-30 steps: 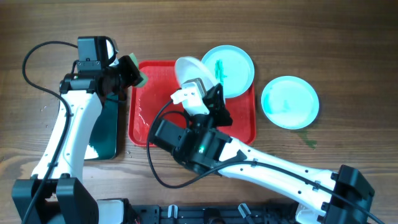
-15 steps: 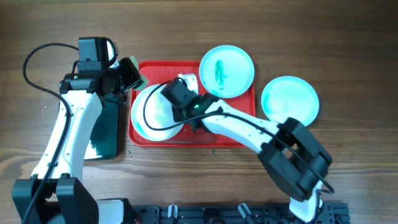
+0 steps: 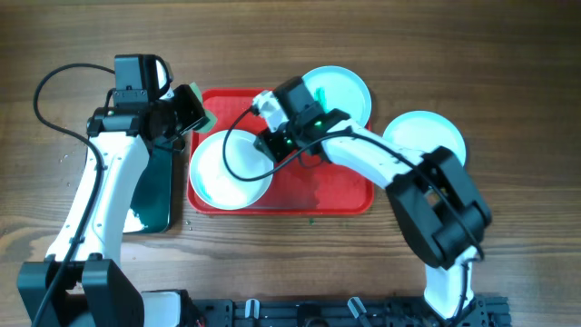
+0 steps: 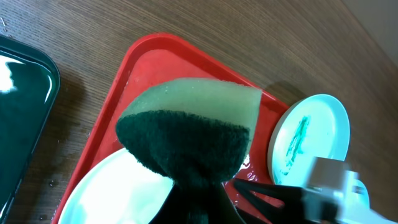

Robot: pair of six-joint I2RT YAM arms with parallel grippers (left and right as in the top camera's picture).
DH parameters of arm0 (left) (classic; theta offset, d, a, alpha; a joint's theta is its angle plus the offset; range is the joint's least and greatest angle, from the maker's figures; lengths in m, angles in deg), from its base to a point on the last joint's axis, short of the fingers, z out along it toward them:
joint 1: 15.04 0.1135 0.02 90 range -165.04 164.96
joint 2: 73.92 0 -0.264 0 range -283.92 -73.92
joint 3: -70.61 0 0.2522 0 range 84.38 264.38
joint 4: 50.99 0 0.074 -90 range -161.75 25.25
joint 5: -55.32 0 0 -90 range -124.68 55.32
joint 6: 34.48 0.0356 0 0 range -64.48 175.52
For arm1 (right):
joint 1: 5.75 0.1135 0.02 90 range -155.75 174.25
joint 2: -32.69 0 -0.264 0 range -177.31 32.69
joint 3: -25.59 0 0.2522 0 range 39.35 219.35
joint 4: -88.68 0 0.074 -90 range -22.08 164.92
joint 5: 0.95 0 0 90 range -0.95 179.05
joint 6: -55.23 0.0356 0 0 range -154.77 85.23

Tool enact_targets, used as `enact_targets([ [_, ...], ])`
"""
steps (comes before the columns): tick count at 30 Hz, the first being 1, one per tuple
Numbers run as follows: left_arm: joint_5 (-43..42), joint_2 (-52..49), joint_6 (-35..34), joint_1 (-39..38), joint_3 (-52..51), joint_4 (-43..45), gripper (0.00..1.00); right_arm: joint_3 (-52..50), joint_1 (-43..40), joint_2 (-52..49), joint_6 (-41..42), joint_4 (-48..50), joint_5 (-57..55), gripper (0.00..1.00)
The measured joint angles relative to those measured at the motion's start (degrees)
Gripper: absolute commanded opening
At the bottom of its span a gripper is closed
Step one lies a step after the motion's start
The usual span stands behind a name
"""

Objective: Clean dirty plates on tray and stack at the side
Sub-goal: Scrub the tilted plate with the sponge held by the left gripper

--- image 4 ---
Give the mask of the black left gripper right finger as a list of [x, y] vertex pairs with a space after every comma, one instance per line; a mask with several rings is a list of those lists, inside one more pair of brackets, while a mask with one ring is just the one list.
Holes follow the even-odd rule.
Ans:
[[209, 224], [245, 224], [221, 183], [200, 192], [199, 202], [208, 214]]

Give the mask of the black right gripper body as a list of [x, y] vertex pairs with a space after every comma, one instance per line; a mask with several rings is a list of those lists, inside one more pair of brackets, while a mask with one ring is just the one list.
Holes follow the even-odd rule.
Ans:
[[312, 223], [338, 223], [342, 188], [306, 187], [301, 199], [304, 217]]

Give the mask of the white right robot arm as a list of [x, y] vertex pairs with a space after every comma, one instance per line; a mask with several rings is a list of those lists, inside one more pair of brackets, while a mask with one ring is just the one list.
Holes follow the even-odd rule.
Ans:
[[271, 223], [389, 223], [355, 198], [357, 178], [343, 161], [314, 157], [303, 187], [243, 179], [233, 185]]

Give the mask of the green yellow sponge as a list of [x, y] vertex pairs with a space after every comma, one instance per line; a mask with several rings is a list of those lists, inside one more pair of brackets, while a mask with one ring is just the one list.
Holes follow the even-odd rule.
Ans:
[[143, 166], [179, 185], [231, 179], [254, 138], [262, 92], [206, 78], [153, 86], [122, 112], [119, 142]]

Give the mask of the white plate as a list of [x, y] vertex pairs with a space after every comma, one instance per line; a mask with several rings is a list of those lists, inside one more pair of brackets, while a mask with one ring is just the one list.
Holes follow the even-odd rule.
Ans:
[[313, 158], [344, 161], [349, 148], [350, 123], [337, 98], [309, 96], [291, 106], [273, 130], [267, 166], [274, 184], [302, 187]]
[[63, 224], [150, 223], [173, 180], [144, 167], [125, 148], [94, 166], [69, 196]]

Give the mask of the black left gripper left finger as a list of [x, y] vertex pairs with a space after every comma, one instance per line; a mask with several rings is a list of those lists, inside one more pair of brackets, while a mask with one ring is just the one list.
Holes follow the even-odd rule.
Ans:
[[191, 190], [174, 184], [159, 211], [149, 224], [197, 224], [199, 206]]

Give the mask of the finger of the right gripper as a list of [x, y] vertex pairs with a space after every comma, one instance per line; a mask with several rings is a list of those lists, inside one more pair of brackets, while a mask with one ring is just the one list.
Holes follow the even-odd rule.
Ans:
[[[304, 203], [302, 202], [303, 188], [260, 184], [243, 179], [234, 179], [233, 185], [239, 194], [271, 223], [311, 223], [305, 218]], [[260, 199], [254, 195], [255, 193], [280, 200], [282, 205], [276, 207]]]

